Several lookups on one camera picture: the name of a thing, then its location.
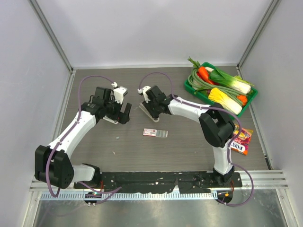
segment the robotic arm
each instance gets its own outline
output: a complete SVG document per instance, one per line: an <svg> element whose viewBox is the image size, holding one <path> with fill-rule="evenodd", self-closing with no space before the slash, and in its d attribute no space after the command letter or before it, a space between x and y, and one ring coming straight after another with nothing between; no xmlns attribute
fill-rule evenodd
<svg viewBox="0 0 303 227"><path fill-rule="evenodd" d="M77 120L79 116L78 112L74 120L57 139L47 147L40 145L36 149L35 178L46 182L46 162L51 151L59 142L60 145L53 155L49 168L51 185L65 189L70 183L79 181L98 184L101 178L98 167L89 164L73 166L70 158L82 138L100 119L114 124L126 124L129 121L132 105L127 103L124 113L121 112L126 94L127 88L125 87L117 87L115 89L97 87L95 94L91 96L92 100L90 99L88 102L82 104L80 119Z"/></svg>
<svg viewBox="0 0 303 227"><path fill-rule="evenodd" d="M152 88L145 86L138 90L143 95L144 101L139 107L154 121L159 121L159 114L180 115L200 123L206 141L213 146L214 150L214 174L219 185L223 185L230 180L234 172L231 164L231 155L227 157L227 144L233 137L235 125L227 113L206 110L183 104L182 101L194 104L194 106L209 107L210 105L200 105L172 95L166 96L157 86ZM222 108L218 103L213 107Z"/></svg>

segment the carrot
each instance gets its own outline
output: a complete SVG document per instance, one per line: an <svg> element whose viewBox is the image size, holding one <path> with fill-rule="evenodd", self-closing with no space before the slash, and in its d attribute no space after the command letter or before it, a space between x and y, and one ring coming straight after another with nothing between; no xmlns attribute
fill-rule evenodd
<svg viewBox="0 0 303 227"><path fill-rule="evenodd" d="M240 101L243 102L243 106L245 106L247 104L247 102L248 102L247 97L244 96L244 95L237 96L237 99L239 99Z"/></svg>
<svg viewBox="0 0 303 227"><path fill-rule="evenodd" d="M205 82L207 82L207 83L209 83L209 84L214 85L214 83L209 79L209 74L208 74L206 68L200 67L200 68L198 69L198 72L199 72L200 78L201 78L202 80L204 80Z"/></svg>

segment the black mounting plate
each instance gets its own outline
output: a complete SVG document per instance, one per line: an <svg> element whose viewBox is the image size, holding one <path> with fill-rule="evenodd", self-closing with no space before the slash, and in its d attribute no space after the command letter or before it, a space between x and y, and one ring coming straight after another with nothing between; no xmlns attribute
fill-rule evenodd
<svg viewBox="0 0 303 227"><path fill-rule="evenodd" d="M122 187L120 193L170 193L178 185L180 193L206 193L211 188L242 187L240 174L235 172L231 180L220 186L214 179L212 172L107 172L102 173L104 190L112 191ZM75 183L75 189L85 188Z"/></svg>

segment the gray floor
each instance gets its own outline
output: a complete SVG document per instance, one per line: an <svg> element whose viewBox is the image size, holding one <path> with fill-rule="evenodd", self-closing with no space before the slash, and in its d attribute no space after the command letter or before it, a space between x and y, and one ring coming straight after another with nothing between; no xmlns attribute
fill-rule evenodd
<svg viewBox="0 0 303 227"><path fill-rule="evenodd" d="M236 190L233 203L249 190ZM107 201L87 207L83 201L40 201L35 227L286 227L275 190L255 190L241 207L215 200Z"/></svg>
<svg viewBox="0 0 303 227"><path fill-rule="evenodd" d="M235 67L222 67L236 75ZM125 101L131 103L131 120L126 125L114 125L100 121L80 142L72 155L72 163L89 163L99 166L102 171L190 171L211 170L214 156L211 146L203 137L199 124L180 116L161 115L160 122L154 123L138 108L143 98L137 88L141 78L149 72L166 72L174 81L175 93L184 99L202 103L184 89L184 81L190 74L190 68L146 68L146 69L104 69L76 71L71 96L68 102L64 129L77 112L77 90L80 80L92 74L105 75L118 85L128 88ZM162 75L147 78L143 85L158 85L170 94L169 81ZM96 87L111 87L104 79L91 78L84 82L81 89L81 102L88 101ZM253 129L249 154L247 156L232 152L234 163L248 170L266 170L267 165L259 143L255 126L249 110L241 117L243 127ZM168 130L168 138L143 136L143 129Z"/></svg>

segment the snack package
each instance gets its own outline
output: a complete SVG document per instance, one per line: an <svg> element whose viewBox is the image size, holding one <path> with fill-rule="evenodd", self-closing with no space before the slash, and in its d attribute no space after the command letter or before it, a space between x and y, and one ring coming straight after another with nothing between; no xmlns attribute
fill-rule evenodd
<svg viewBox="0 0 303 227"><path fill-rule="evenodd" d="M233 132L233 135L237 135L239 132L239 126L236 125L236 129ZM247 155L248 154L248 146L251 140L251 135L253 130L242 128L240 135L232 142L231 148L234 151L237 151L241 154Z"/></svg>

